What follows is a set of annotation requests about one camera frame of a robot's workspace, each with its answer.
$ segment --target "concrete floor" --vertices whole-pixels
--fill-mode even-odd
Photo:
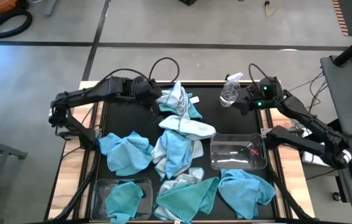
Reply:
[[[52,17],[44,16],[45,1],[31,5],[34,22],[8,41],[92,42],[105,0],[58,0]],[[352,37],[341,34],[331,0],[285,0],[279,12],[267,18],[264,1],[198,0],[187,7],[176,0],[112,0],[101,43],[240,44],[288,46],[347,46]],[[1,30],[19,24],[13,18]],[[57,171],[64,142],[47,122],[50,101],[64,90],[76,90],[91,47],[0,45],[0,143],[28,151],[25,161],[9,159],[0,180],[0,220],[5,223],[41,221]],[[180,64],[179,80],[222,80],[258,64],[282,80],[285,89],[305,83],[320,72],[320,58],[339,52],[233,49],[160,49],[98,47],[89,80],[130,67],[148,73],[151,65],[169,56]],[[154,76],[170,80],[171,63],[159,64]],[[119,73],[119,76],[130,76]],[[261,79],[254,72],[255,79]],[[313,84],[316,90],[322,83]],[[293,91],[305,105],[312,99],[308,85]],[[325,90],[313,113],[325,122],[336,118]],[[352,222],[349,204],[331,201],[337,190],[331,177],[308,183],[316,216],[321,220]]]

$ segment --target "orange vacuum cleaner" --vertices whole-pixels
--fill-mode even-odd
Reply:
[[[32,15],[27,11],[29,3],[26,0],[0,0],[0,25],[15,16],[26,16],[27,19],[21,26],[0,33],[0,38],[12,37],[28,29],[32,24]]]

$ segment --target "wooden table frame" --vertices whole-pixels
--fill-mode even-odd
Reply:
[[[205,83],[219,83],[224,81],[182,81],[182,83],[190,83],[190,82],[205,82]],[[96,81],[85,81],[80,83],[80,89],[89,88],[96,84]],[[74,108],[73,116],[81,121],[93,104],[83,105],[77,108]],[[103,102],[98,103],[96,107],[93,109],[93,116],[89,114],[85,122],[83,123],[86,127],[93,127],[95,124],[102,123],[101,113],[103,111]],[[271,109],[261,111],[262,125],[264,128],[271,128],[273,126],[281,125],[283,127],[289,128],[291,127],[291,122],[289,118],[286,118],[284,115],[280,114],[278,110]],[[79,146],[79,140],[73,139],[71,141],[66,141],[63,154],[75,149]],[[66,158],[60,161],[58,174],[55,179],[55,183],[53,185],[53,190],[51,194],[51,198],[49,200],[47,213],[45,219],[55,218],[63,208],[67,205],[70,199],[73,197],[76,192],[81,180],[84,178],[86,173],[89,171],[91,164],[93,162],[94,151],[85,151],[79,149],[72,154],[68,155]],[[281,163],[276,163],[276,157],[279,157]],[[307,188],[307,183],[305,180],[302,163],[300,161],[299,152],[295,149],[292,149],[287,146],[280,146],[278,153],[277,151],[269,151],[269,159],[272,164],[273,169],[276,173],[278,173],[279,169],[282,169],[281,174],[283,177],[280,177],[284,180],[286,187],[296,202],[303,208],[303,210],[314,217],[314,211],[312,207],[312,203],[310,200],[310,195]],[[72,213],[68,218],[83,218],[86,212],[86,204],[90,200],[89,195],[90,186],[85,190],[80,204],[77,206],[79,210],[78,213]],[[285,200],[282,198],[282,195],[275,186],[276,189],[276,197],[278,204],[278,213],[281,218],[288,217],[290,213],[290,209],[285,209]],[[292,211],[292,217],[297,218],[296,214]],[[271,222],[272,220],[260,220],[261,222]]]

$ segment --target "black hose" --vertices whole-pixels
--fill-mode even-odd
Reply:
[[[26,16],[27,19],[21,26],[10,30],[6,32],[0,33],[0,38],[6,38],[6,37],[12,37],[14,35],[20,34],[21,32],[24,32],[26,29],[28,29],[29,26],[32,24],[32,15],[30,12],[18,9],[14,10],[5,14],[0,15],[0,25],[2,25],[4,22],[6,22],[8,19],[13,18],[15,16]]]

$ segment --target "wooden board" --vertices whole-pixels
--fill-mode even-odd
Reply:
[[[96,81],[86,81],[81,82],[80,89],[89,88],[96,84]],[[98,114],[96,117],[96,124],[100,123],[101,112],[102,112],[103,104],[99,105]],[[81,121],[86,113],[91,108],[91,105],[84,105],[74,109],[73,115],[74,117]],[[271,110],[272,120],[274,126],[281,125],[286,128],[291,127],[290,120],[280,114],[277,110]],[[262,114],[262,119],[264,125],[267,125],[266,116]],[[90,125],[90,115],[86,118],[83,123],[86,127]],[[64,153],[71,151],[72,149],[79,146],[78,140],[67,141],[65,144]],[[280,158],[282,163],[282,169],[284,171],[284,177],[286,181],[287,188],[289,192],[292,194],[297,203],[303,208],[303,210],[314,217],[314,211],[312,207],[312,203],[310,200],[310,195],[308,193],[308,188],[305,180],[305,176],[303,173],[302,163],[300,162],[299,153],[295,149],[290,147],[282,146],[279,148]],[[73,194],[76,192],[78,187],[79,176],[81,172],[81,165],[83,160],[83,151],[77,150],[76,152],[68,155],[61,163],[60,172],[57,178],[57,184],[55,186],[55,192],[53,195],[52,204],[49,211],[49,218],[55,218],[64,208],[64,206],[70,201]],[[274,155],[270,152],[270,160],[273,164],[274,170],[277,167],[274,166],[275,160]],[[282,196],[276,188],[277,198],[280,208],[281,217],[285,217],[285,210],[282,201]],[[81,203],[80,209],[80,217],[84,215],[85,205],[86,205],[86,193],[82,198],[84,203]]]

